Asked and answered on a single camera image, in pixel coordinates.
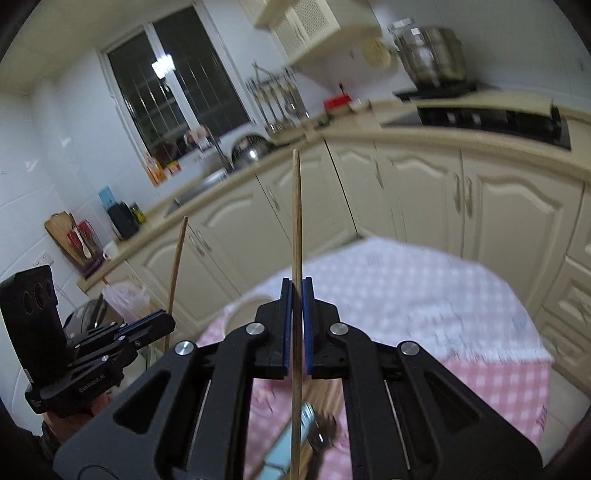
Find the person left hand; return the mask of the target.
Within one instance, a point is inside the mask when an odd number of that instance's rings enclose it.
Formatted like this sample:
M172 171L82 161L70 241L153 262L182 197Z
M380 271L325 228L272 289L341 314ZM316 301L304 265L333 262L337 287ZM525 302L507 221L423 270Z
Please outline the person left hand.
M52 459L63 443L101 413L111 401L112 394L106 392L84 407L81 414L60 418L53 412L44 413L41 446L45 456Z

